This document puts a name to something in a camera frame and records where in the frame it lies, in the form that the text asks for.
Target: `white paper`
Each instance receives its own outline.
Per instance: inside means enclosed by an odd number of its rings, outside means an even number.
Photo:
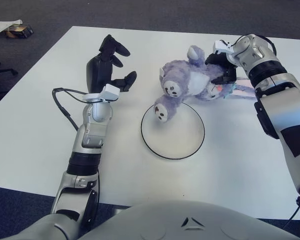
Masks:
[[[6,28],[12,26],[13,24],[22,24],[22,20],[16,20],[16,21],[0,21],[0,33],[5,30]]]

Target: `stuffed animal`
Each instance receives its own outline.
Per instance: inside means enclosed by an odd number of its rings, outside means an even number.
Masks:
[[[215,85],[211,81],[223,76],[224,69],[215,64],[205,64],[204,51],[192,45],[187,52],[188,61],[174,60],[160,68],[159,80],[163,96],[154,103],[154,113],[165,123],[177,112],[178,106],[188,97],[202,101],[225,98],[236,89],[236,84]],[[241,91],[253,88],[241,86]]]

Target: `black cable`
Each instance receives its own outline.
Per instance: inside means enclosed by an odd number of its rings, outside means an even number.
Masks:
[[[97,173],[98,173],[98,200],[96,202],[96,210],[95,210],[95,215],[96,216],[98,214],[99,200],[100,200],[100,172],[99,172],[99,169],[97,170]]]
[[[235,41],[235,43],[231,45],[231,47],[233,47],[234,45],[236,45],[236,43],[237,43],[242,37],[244,37],[244,36],[247,36],[247,35],[242,35],[241,37],[239,37],[239,38]]]
[[[295,212],[292,214],[292,216],[289,218],[288,222],[283,226],[282,229],[285,229],[289,225],[289,223],[295,217],[295,215],[297,214],[297,212],[299,211],[299,209],[300,209],[300,207],[298,206],[297,209],[295,210]]]
[[[274,55],[277,56],[276,46],[275,46],[275,44],[269,38],[267,38],[265,36],[262,36],[262,35],[256,35],[256,36],[258,36],[259,38],[262,38],[263,40],[266,40],[271,45],[272,51],[273,51]]]
[[[78,131],[79,128],[78,128],[77,124],[75,123],[75,121],[71,118],[70,113],[58,101],[57,96],[56,96],[57,93],[58,93],[58,91],[55,91],[55,89],[52,90],[52,97],[53,97],[53,100],[54,100],[55,104],[60,109],[60,111],[63,113],[63,115],[70,121],[70,123],[72,124],[74,129],[76,131]]]

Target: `dark blue carpet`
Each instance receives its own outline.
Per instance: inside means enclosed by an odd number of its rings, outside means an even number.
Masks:
[[[50,213],[54,197],[0,188],[0,239],[18,234]],[[100,204],[94,227],[114,215],[114,205]],[[262,219],[282,228],[286,220]],[[300,220],[293,220],[286,231],[300,237]]]

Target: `white plate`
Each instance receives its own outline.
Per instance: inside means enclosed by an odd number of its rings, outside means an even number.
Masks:
[[[182,103],[175,116],[160,122],[152,105],[143,115],[141,135],[147,147],[156,155],[170,160],[179,160],[193,155],[205,138],[205,126],[198,113]]]

